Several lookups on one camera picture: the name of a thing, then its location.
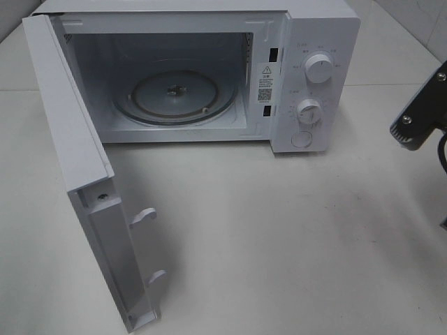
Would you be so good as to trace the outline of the round white door button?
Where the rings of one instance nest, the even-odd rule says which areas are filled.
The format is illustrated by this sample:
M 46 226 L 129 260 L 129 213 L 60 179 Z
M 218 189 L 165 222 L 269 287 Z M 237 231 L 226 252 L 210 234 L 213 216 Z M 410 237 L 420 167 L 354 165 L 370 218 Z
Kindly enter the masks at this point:
M 312 134 L 308 131 L 294 133 L 291 137 L 291 144 L 296 148 L 306 148 L 312 143 Z

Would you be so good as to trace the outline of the white round knob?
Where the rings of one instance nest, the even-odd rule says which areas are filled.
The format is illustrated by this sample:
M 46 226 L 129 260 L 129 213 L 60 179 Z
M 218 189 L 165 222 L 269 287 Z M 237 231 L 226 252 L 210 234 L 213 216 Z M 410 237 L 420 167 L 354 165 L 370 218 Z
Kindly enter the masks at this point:
M 323 115 L 320 103 L 314 99 L 304 99 L 297 106 L 298 121 L 302 124 L 312 125 L 318 122 Z
M 314 84 L 322 84 L 332 77 L 334 63 L 327 52 L 315 52 L 304 60 L 307 79 Z

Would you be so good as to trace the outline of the white microwave door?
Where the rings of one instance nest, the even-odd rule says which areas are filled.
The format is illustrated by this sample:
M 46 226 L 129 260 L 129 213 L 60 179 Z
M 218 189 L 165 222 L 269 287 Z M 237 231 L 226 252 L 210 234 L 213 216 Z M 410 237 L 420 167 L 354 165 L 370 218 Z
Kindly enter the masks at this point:
M 36 15 L 24 18 L 23 26 L 67 195 L 125 328 L 133 332 L 159 316 L 149 293 L 166 273 L 142 275 L 131 237 L 131 229 L 156 218 L 156 211 L 126 215 L 82 95 L 83 84 L 69 65 L 70 42 L 61 22 Z

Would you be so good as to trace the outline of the glass microwave turntable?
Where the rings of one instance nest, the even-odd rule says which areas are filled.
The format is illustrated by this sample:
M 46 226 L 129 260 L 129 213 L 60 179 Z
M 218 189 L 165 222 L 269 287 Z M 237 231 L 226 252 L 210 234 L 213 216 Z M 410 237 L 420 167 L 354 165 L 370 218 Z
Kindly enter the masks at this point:
M 237 81 L 225 74 L 167 70 L 117 88 L 114 104 L 143 124 L 183 126 L 221 114 L 237 93 Z

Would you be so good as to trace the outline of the white warning label sticker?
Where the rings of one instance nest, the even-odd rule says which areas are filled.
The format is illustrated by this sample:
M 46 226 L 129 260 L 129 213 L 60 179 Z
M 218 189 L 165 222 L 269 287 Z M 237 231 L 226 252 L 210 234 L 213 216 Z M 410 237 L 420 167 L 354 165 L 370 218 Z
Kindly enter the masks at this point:
M 260 104 L 271 103 L 274 97 L 278 75 L 276 62 L 259 63 L 256 73 L 256 101 Z

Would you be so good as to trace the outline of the white microwave oven body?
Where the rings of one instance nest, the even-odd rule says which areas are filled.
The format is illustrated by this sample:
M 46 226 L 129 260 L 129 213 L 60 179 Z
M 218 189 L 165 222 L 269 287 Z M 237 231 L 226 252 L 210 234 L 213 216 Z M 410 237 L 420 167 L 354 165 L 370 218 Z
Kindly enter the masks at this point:
M 69 40 L 69 65 L 100 140 L 132 142 L 267 141 L 276 153 L 324 151 L 356 43 L 360 19 L 344 1 L 46 1 L 29 17 L 49 15 Z M 327 52 L 332 77 L 311 83 L 304 60 Z M 271 103 L 256 101 L 259 63 L 278 64 Z M 167 70 L 225 74 L 237 81 L 233 104 L 206 121 L 151 126 L 114 104 L 115 90 Z M 322 107 L 312 125 L 297 106 Z M 291 144 L 308 131 L 306 148 Z

